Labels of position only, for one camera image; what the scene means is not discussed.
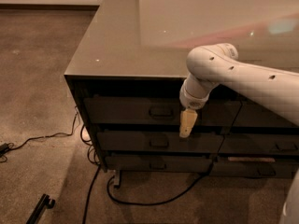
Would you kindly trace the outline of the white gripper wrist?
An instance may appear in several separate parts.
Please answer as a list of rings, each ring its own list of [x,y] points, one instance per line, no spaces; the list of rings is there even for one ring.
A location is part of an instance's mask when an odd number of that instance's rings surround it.
[[[183,83],[180,92],[179,100],[186,110],[180,113],[179,136],[187,138],[197,120],[197,112],[195,110],[202,109],[208,100],[209,95],[197,97],[187,92],[187,84]]]

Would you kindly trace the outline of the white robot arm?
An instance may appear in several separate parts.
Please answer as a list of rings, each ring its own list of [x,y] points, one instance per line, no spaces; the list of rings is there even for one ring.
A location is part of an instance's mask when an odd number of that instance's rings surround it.
[[[272,67],[242,63],[235,46],[222,43],[192,49],[186,59],[189,71],[179,100],[179,136],[187,138],[209,94],[219,85],[249,98],[295,125],[299,125],[299,74]]]

